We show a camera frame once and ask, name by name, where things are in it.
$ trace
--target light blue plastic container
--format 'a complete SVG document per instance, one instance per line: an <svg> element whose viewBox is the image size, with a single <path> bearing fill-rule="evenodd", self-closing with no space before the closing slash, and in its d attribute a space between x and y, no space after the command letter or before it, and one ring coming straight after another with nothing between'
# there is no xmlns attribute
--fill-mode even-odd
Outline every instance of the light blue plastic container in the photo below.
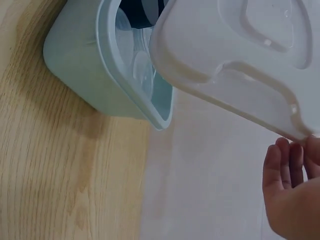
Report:
<svg viewBox="0 0 320 240"><path fill-rule="evenodd" d="M46 37L50 71L98 111L169 126L173 87L155 74L150 99L133 84L117 46L115 23L121 0L68 0Z"/></svg>

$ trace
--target plastic item inside container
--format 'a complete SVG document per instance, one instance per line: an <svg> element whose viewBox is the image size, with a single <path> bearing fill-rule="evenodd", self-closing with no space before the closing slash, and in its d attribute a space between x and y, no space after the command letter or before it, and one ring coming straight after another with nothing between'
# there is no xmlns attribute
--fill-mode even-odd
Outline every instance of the plastic item inside container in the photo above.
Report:
<svg viewBox="0 0 320 240"><path fill-rule="evenodd" d="M135 53L132 62L132 75L147 97L151 98L154 89L154 68L147 52L138 51Z"/></svg>
<svg viewBox="0 0 320 240"><path fill-rule="evenodd" d="M115 17L115 35L121 58L127 66L132 77L130 83L138 86L152 98L154 88L155 69L149 55L149 41L151 28L131 28L129 19L124 11L119 8Z"/></svg>
<svg viewBox="0 0 320 240"><path fill-rule="evenodd" d="M121 58L126 66L129 66L134 57L134 34L130 22L121 8L115 17L115 37Z"/></svg>
<svg viewBox="0 0 320 240"><path fill-rule="evenodd" d="M152 34L152 28L133 28L134 51L146 51L149 55L149 42Z"/></svg>

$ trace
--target wooden surface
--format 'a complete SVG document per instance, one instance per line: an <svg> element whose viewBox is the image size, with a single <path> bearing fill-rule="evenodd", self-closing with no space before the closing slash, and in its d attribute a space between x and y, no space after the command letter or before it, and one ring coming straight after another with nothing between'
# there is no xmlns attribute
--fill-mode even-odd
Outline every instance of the wooden surface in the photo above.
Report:
<svg viewBox="0 0 320 240"><path fill-rule="evenodd" d="M0 240L139 239L149 125L105 117L56 79L64 0L0 0Z"/></svg>

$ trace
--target clear plastic lid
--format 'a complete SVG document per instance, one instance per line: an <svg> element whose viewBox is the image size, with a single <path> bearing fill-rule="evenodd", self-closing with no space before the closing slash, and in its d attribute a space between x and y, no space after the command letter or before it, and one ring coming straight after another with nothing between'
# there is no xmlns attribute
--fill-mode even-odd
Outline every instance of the clear plastic lid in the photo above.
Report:
<svg viewBox="0 0 320 240"><path fill-rule="evenodd" d="M170 0L149 45L170 84L293 141L320 134L320 5Z"/></svg>

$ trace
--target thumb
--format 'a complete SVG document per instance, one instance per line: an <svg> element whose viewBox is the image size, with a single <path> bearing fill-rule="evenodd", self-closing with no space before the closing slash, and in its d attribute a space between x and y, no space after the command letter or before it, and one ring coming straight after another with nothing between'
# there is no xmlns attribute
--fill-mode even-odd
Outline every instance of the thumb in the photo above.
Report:
<svg viewBox="0 0 320 240"><path fill-rule="evenodd" d="M284 189L281 178L281 151L278 146L271 145L263 164L262 191L264 202L268 205L276 194Z"/></svg>
<svg viewBox="0 0 320 240"><path fill-rule="evenodd" d="M315 164L320 166L320 138L308 137L305 143L305 154Z"/></svg>

